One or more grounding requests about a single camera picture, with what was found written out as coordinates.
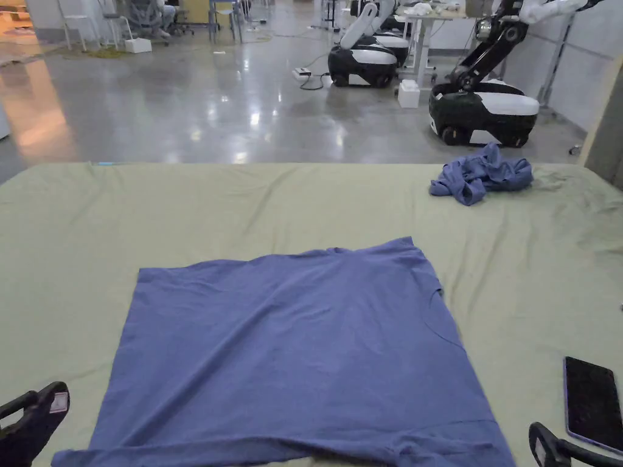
green bedsheet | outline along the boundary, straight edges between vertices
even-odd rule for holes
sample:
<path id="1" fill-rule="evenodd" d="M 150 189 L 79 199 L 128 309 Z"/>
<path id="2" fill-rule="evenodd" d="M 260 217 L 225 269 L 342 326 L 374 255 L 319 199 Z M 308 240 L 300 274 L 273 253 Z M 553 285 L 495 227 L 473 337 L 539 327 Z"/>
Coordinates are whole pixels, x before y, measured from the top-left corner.
<path id="1" fill-rule="evenodd" d="M 623 193 L 577 166 L 465 207 L 440 166 L 36 166 L 0 186 L 0 403 L 64 380 L 36 466 L 87 446 L 141 267 L 363 248 L 411 235 L 520 467 L 528 425 L 564 435 L 563 357 L 623 375 Z M 320 460 L 297 460 L 301 467 Z"/>

blue t-shirt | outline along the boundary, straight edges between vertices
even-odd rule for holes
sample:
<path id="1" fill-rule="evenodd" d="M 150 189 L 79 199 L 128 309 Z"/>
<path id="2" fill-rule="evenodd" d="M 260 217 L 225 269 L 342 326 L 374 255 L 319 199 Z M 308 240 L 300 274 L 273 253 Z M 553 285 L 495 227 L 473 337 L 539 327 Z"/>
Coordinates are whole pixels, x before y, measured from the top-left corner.
<path id="1" fill-rule="evenodd" d="M 141 269 L 90 446 L 52 466 L 513 467 L 440 291 L 411 238 Z"/>

black phone screen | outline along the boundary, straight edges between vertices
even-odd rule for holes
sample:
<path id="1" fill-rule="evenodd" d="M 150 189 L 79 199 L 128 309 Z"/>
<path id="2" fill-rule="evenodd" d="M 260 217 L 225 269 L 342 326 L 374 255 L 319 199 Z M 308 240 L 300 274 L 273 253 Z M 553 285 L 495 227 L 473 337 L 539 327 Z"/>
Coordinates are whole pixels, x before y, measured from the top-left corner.
<path id="1" fill-rule="evenodd" d="M 570 434 L 623 451 L 623 422 L 614 373 L 565 357 L 564 374 Z"/>

power strip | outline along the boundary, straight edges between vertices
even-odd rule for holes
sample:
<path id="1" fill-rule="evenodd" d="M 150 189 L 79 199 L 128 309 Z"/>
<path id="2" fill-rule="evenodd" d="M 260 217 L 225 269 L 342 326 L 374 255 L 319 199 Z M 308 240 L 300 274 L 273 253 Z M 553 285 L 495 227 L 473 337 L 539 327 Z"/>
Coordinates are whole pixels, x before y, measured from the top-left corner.
<path id="1" fill-rule="evenodd" d="M 295 68 L 292 70 L 292 76 L 296 81 L 307 81 L 312 76 L 312 72 L 307 68 Z"/>

polished floor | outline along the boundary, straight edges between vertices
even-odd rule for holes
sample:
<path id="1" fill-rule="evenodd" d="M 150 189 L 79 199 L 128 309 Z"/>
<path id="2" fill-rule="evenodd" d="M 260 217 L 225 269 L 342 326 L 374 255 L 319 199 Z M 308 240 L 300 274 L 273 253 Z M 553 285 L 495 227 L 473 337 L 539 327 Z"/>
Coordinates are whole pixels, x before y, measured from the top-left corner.
<path id="1" fill-rule="evenodd" d="M 0 182 L 40 163 L 444 163 L 450 148 L 428 127 L 426 96 L 401 109 L 391 88 L 299 89 L 291 70 L 339 36 L 309 29 L 310 2 L 276 0 L 267 25 L 246 25 L 243 45 L 204 31 L 120 59 L 52 53 L 0 70 L 12 135 L 0 141 Z M 310 66 L 326 71 L 326 58 Z M 315 79 L 310 85 L 318 84 Z M 543 115 L 508 157 L 575 162 L 582 135 Z"/>

